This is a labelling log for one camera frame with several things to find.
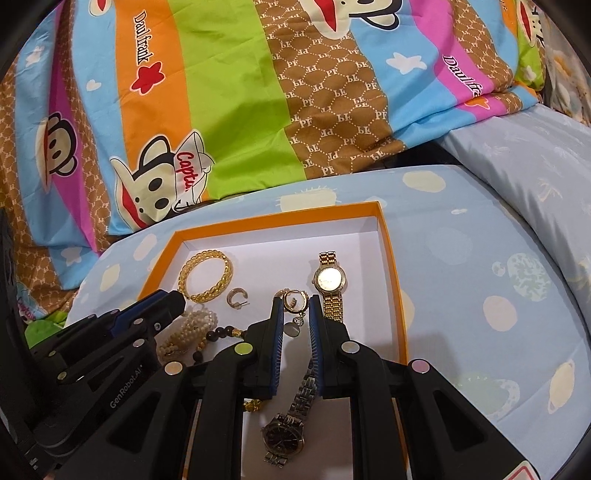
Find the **monkey cartoon print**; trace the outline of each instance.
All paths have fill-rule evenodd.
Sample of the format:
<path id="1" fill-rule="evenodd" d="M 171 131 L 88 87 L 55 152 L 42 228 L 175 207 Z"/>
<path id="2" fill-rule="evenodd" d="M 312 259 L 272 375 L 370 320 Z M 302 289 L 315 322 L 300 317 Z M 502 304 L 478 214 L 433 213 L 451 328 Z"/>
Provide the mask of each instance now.
<path id="1" fill-rule="evenodd" d="M 352 18 L 382 30 L 398 28 L 402 0 L 300 0 L 300 4 L 320 33 L 337 40 L 347 34 Z"/>
<path id="2" fill-rule="evenodd" d="M 196 130 L 174 152 L 165 135 L 150 139 L 134 172 L 120 159 L 111 158 L 123 220 L 137 231 L 200 203 L 213 163 Z"/>
<path id="3" fill-rule="evenodd" d="M 36 143 L 37 168 L 47 192 L 52 175 L 69 177 L 76 171 L 76 133 L 72 124 L 62 118 L 60 112 L 54 112 L 39 125 Z"/>

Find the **blue stripe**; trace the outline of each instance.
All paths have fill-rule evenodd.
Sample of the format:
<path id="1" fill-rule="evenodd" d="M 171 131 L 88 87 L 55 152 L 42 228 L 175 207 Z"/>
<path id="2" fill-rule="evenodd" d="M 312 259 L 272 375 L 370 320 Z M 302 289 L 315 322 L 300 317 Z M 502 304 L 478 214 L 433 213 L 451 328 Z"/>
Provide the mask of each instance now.
<path id="1" fill-rule="evenodd" d="M 74 75 L 95 136 L 100 173 L 111 203 L 109 233 L 127 235 L 133 231 L 117 211 L 115 170 L 109 161 L 111 157 L 117 157 L 127 162 L 115 66 L 115 2 L 104 15 L 93 17 L 88 11 L 88 1 L 77 0 L 74 18 Z M 90 80 L 100 83 L 100 88 L 86 90 Z"/>
<path id="2" fill-rule="evenodd" d="M 417 28 L 408 1 L 402 3 L 398 17 L 400 26 L 391 31 L 357 18 L 351 22 L 351 33 L 388 98 L 388 121 L 397 138 L 398 130 L 457 103 L 455 96 L 435 77 L 433 65 L 439 51 Z M 406 58 L 420 55 L 426 70 L 415 68 L 403 75 L 386 62 L 395 52 Z"/>
<path id="3" fill-rule="evenodd" d="M 55 186 L 51 185 L 45 192 L 35 157 L 37 130 L 48 117 L 55 42 L 56 13 L 53 11 L 27 40 L 17 61 L 14 125 L 22 207 L 37 245 L 88 247 Z M 35 49 L 42 50 L 38 61 L 32 63 L 36 60 Z"/>
<path id="4" fill-rule="evenodd" d="M 445 112 L 429 115 L 409 125 L 400 132 L 397 132 L 396 138 L 404 142 L 408 148 L 411 148 L 442 137 L 455 128 L 465 127 L 474 123 L 476 123 L 476 117 L 470 112 L 460 110 L 459 108 L 451 108 Z"/>
<path id="5" fill-rule="evenodd" d="M 523 110 L 525 110 L 526 108 L 529 108 L 531 106 L 534 106 L 536 103 L 538 103 L 538 100 L 536 98 L 534 98 L 533 95 L 528 90 L 524 89 L 520 85 L 511 87 L 509 89 L 509 91 L 511 93 L 516 94 L 519 97 L 519 99 L 521 100 L 521 103 L 523 103 Z"/>
<path id="6" fill-rule="evenodd" d="M 61 287 L 64 290 L 71 290 L 80 286 L 90 269 L 94 267 L 99 256 L 90 247 L 81 248 L 79 261 L 70 260 L 70 265 L 68 265 L 64 250 L 63 247 L 49 247 L 48 249 L 54 270 L 60 279 Z"/>

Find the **red star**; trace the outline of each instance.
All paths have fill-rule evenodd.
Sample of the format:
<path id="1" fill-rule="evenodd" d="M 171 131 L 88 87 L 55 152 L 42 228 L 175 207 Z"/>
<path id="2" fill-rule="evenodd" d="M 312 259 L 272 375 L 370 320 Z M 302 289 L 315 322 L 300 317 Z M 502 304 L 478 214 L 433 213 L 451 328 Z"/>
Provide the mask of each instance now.
<path id="1" fill-rule="evenodd" d="M 149 67 L 140 67 L 138 79 L 131 85 L 131 90 L 139 90 L 141 95 L 148 93 L 154 85 L 158 85 L 165 78 L 160 68 L 162 68 L 161 61 L 157 61 Z"/>

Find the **earring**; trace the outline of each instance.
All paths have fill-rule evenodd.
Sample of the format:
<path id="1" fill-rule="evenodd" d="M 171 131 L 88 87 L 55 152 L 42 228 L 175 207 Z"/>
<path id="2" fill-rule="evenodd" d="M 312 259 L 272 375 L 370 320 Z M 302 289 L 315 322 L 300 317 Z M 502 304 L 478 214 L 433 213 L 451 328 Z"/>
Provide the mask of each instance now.
<path id="1" fill-rule="evenodd" d="M 247 301 L 243 301 L 242 303 L 235 301 L 233 302 L 232 299 L 234 297 L 234 295 L 236 295 L 237 293 L 242 293 L 242 296 L 244 297 L 245 300 L 248 299 L 248 293 L 246 292 L 246 290 L 244 290 L 244 288 L 233 288 L 230 290 L 230 293 L 228 293 L 228 296 L 226 297 L 226 301 L 228 303 L 228 305 L 230 305 L 230 307 L 232 307 L 233 309 L 236 310 L 240 310 L 244 305 L 248 305 Z"/>
<path id="2" fill-rule="evenodd" d="M 297 300 L 292 299 L 291 303 L 287 303 L 287 297 L 289 294 L 294 293 L 300 295 L 302 300 L 304 301 L 303 306 L 300 308 L 296 308 Z M 283 295 L 283 306 L 284 308 L 290 312 L 294 313 L 297 316 L 293 318 L 292 321 L 287 322 L 283 326 L 283 333 L 287 336 L 292 338 L 297 337 L 300 334 L 301 328 L 304 326 L 304 319 L 306 318 L 306 309 L 309 305 L 309 297 L 308 294 L 304 290 L 289 290 Z"/>

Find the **watch face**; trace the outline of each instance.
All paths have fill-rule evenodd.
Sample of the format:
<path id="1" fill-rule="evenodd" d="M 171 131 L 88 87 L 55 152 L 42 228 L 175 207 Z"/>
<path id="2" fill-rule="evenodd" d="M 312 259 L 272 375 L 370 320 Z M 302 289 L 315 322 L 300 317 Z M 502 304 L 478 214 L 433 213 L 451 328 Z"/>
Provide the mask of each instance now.
<path id="1" fill-rule="evenodd" d="M 341 282 L 343 281 L 343 274 L 341 270 L 334 267 L 329 267 L 321 270 L 316 278 L 318 288 L 324 291 L 335 291 L 337 290 Z"/>
<path id="2" fill-rule="evenodd" d="M 265 429 L 265 444 L 271 453 L 288 456 L 301 450 L 301 436 L 283 425 L 271 425 Z"/>

